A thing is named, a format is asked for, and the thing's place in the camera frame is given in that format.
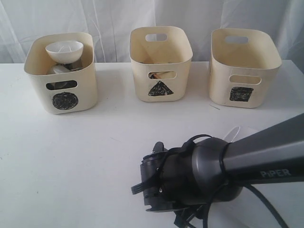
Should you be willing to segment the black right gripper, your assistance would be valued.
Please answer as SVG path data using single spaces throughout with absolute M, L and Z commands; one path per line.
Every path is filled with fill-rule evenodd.
M 162 142 L 154 145 L 152 153 L 140 165 L 144 204 L 148 211 L 169 212 L 189 209 L 186 203 L 190 184 L 190 142 L 166 149 Z

